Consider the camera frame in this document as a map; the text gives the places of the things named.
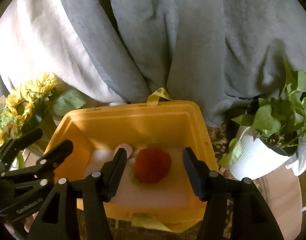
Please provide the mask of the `red plush strawberry toy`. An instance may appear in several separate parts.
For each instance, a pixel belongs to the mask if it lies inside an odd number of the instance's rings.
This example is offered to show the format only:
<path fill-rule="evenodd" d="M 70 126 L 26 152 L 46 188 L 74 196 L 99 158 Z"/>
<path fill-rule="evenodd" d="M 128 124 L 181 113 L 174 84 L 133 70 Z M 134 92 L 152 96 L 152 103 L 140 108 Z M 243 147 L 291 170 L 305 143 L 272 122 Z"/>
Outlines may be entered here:
<path fill-rule="evenodd" d="M 172 158 L 159 147 L 143 148 L 131 158 L 132 179 L 140 184 L 157 184 L 168 176 Z"/>

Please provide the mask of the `orange plastic storage bin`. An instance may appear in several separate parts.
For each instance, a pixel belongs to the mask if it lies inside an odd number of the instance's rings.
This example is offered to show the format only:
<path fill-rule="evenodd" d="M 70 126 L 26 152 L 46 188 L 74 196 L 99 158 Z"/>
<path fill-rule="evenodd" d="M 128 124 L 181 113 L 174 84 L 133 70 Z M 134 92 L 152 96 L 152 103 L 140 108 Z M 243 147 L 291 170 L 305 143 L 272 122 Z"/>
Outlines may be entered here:
<path fill-rule="evenodd" d="M 72 154 L 55 178 L 85 178 L 123 147 L 128 161 L 116 195 L 104 205 L 109 218 L 133 226 L 183 232 L 202 220 L 206 204 L 194 194 L 183 164 L 189 147 L 212 170 L 217 163 L 199 107 L 173 101 L 164 89 L 145 103 L 81 109 L 67 113 L 48 148 L 73 142 Z"/>

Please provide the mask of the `patterned round rug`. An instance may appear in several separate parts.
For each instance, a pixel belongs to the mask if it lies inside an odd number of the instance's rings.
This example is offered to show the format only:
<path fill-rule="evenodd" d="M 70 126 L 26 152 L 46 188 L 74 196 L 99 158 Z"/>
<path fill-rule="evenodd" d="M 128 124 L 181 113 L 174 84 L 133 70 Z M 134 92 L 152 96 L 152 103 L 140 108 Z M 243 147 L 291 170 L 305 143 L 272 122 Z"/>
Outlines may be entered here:
<path fill-rule="evenodd" d="M 233 128 L 229 128 L 227 124 L 223 124 L 220 128 L 208 127 L 207 129 L 214 149 L 215 158 L 216 160 L 220 160 L 222 157 L 227 155 L 229 142 L 233 137 L 235 137 L 237 128 L 235 125 L 233 125 Z M 219 166 L 219 171 L 225 178 L 235 179 L 229 172 L 228 168 Z M 263 195 L 265 201 L 269 204 L 268 190 L 264 184 L 264 179 L 256 179 L 254 180 L 254 183 Z M 232 218 L 233 201 L 228 200 L 223 239 L 230 239 L 231 237 Z M 131 226 L 130 222 L 122 220 L 109 219 L 108 222 L 114 239 L 196 239 L 201 227 L 201 222 L 199 222 L 185 232 L 172 233 Z M 78 223 L 80 239 L 87 239 L 84 211 L 79 209 Z"/>

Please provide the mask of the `white plant pot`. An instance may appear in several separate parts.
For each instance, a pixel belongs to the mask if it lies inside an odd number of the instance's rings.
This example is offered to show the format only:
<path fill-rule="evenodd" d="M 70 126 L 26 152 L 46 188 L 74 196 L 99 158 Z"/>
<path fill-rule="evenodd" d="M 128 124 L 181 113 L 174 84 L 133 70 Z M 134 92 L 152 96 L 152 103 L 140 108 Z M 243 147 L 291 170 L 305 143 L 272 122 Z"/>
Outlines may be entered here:
<path fill-rule="evenodd" d="M 236 139 L 233 163 L 229 165 L 229 171 L 238 180 L 263 177 L 289 159 L 288 156 L 274 152 L 260 139 L 254 139 L 253 131 L 246 126 L 239 127 Z"/>

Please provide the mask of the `sunflower bouquet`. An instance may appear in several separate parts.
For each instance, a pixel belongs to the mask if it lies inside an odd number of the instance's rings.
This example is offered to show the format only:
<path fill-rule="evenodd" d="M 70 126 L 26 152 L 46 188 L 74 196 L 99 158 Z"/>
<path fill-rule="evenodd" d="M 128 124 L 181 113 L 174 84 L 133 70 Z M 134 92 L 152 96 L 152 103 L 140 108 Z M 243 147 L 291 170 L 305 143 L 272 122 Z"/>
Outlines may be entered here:
<path fill-rule="evenodd" d="M 44 73 L 13 89 L 0 99 L 0 146 L 32 131 L 47 113 L 64 116 L 86 104 L 82 92 L 64 89 L 55 74 Z"/>

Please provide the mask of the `green potted plant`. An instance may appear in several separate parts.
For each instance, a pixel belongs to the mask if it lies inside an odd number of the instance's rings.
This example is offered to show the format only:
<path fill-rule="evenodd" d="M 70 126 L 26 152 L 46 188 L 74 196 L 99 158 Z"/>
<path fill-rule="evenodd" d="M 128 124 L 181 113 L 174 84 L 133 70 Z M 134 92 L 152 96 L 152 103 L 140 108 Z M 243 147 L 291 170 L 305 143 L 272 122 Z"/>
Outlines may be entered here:
<path fill-rule="evenodd" d="M 293 70 L 283 60 L 285 83 L 277 98 L 257 98 L 244 114 L 232 121 L 245 130 L 229 144 L 228 154 L 218 162 L 221 166 L 236 163 L 242 155 L 242 137 L 250 132 L 253 141 L 260 140 L 269 149 L 291 157 L 301 146 L 306 147 L 306 72 Z"/>

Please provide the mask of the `white sheet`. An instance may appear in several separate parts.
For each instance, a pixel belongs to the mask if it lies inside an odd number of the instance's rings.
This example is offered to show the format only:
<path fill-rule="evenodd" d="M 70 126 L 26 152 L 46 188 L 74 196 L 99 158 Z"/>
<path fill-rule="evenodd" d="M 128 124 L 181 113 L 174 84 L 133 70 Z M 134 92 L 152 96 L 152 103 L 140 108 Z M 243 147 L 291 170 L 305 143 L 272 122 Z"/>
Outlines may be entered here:
<path fill-rule="evenodd" d="M 102 80 L 60 0 L 13 0 L 0 18 L 0 98 L 44 73 L 85 94 L 87 107 L 125 104 Z"/>

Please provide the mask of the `grey blanket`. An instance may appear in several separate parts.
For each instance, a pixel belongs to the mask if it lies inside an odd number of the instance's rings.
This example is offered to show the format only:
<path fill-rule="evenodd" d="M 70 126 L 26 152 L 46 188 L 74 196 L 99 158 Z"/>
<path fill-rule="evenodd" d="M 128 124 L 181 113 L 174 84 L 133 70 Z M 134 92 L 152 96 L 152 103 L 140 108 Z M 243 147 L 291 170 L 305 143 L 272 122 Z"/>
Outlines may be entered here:
<path fill-rule="evenodd" d="M 0 0 L 0 18 L 13 0 Z M 298 0 L 60 0 L 102 80 L 125 103 L 165 88 L 210 126 L 306 71 Z"/>

